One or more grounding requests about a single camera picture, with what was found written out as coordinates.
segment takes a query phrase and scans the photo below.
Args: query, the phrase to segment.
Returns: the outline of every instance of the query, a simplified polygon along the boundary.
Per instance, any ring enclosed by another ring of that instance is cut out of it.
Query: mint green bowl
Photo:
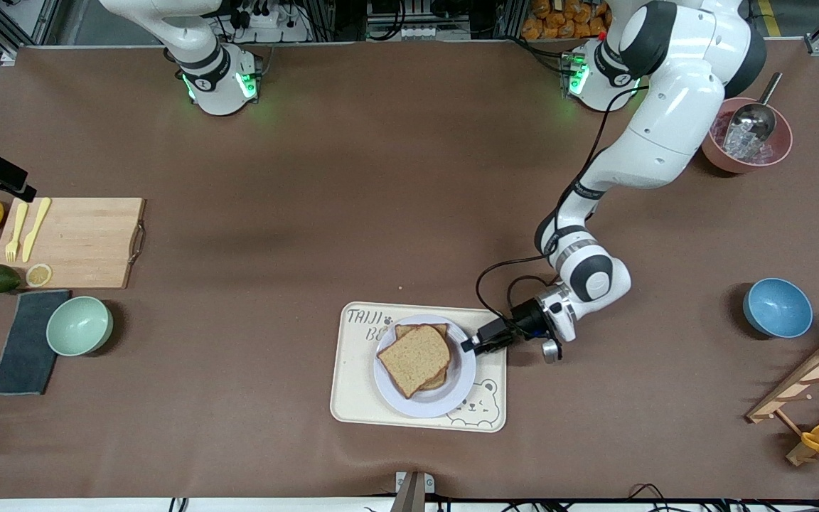
[[[59,356],[94,352],[113,334],[113,315],[93,297],[75,297],[59,306],[46,324],[49,348]]]

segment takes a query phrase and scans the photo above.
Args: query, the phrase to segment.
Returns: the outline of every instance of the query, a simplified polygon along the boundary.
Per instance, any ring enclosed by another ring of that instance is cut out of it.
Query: white plate
[[[397,389],[397,386],[390,379],[390,374],[387,373],[384,364],[378,359],[378,353],[397,340],[397,334],[394,331],[395,325],[418,324],[448,324],[448,347],[451,349],[451,363],[448,365],[448,375],[446,375],[443,386],[438,389],[418,391],[412,398],[404,398],[403,393]],[[464,398],[467,398],[476,379],[476,354],[464,352],[461,349],[461,343],[466,339],[466,333],[457,324],[443,316],[434,314],[417,314],[390,325],[381,338],[378,349],[373,354],[375,383],[378,385],[381,396],[391,407],[407,416],[433,418],[451,412],[464,401]]]

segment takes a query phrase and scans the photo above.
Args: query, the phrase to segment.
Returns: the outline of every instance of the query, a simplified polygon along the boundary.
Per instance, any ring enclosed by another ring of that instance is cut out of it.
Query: wooden cutting board
[[[6,261],[20,200],[12,202],[0,239],[0,263],[23,273],[37,263],[53,269],[42,288],[125,288],[137,245],[144,242],[143,198],[53,198],[27,263],[21,262],[23,239],[33,229],[39,198],[30,203],[17,250]]]

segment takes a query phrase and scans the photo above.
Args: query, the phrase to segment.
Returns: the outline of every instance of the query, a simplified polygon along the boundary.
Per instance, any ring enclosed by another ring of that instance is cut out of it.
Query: yellow plastic knife
[[[30,252],[33,249],[33,243],[36,241],[36,234],[40,232],[40,225],[43,224],[43,219],[46,217],[46,213],[49,211],[49,205],[51,204],[53,204],[51,198],[42,198],[42,200],[40,200],[40,210],[36,211],[36,218],[33,220],[33,229],[30,230],[30,233],[27,233],[27,236],[23,239],[23,244],[21,244],[22,262],[27,263],[27,260],[30,259]]]

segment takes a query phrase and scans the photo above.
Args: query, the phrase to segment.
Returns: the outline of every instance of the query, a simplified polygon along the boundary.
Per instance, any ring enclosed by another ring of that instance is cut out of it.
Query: pink bowl
[[[738,110],[738,108],[748,103],[754,103],[755,101],[757,100],[752,100],[750,97],[733,97],[730,100],[725,100],[722,102],[722,106],[719,107],[719,114],[716,114],[716,119],[731,119],[735,110]],[[789,122],[786,121],[786,118],[783,117],[783,114],[780,113],[779,110],[773,108],[773,112],[776,113],[776,130],[773,131],[773,135],[770,136],[770,139],[766,140],[766,143],[773,149],[773,156],[770,156],[766,163],[754,164],[743,162],[726,154],[714,139],[716,123],[710,127],[705,139],[703,139],[703,143],[701,144],[703,154],[712,162],[712,165],[718,166],[718,168],[723,171],[737,174],[757,171],[757,169],[773,166],[783,161],[792,150],[792,127],[789,126]]]

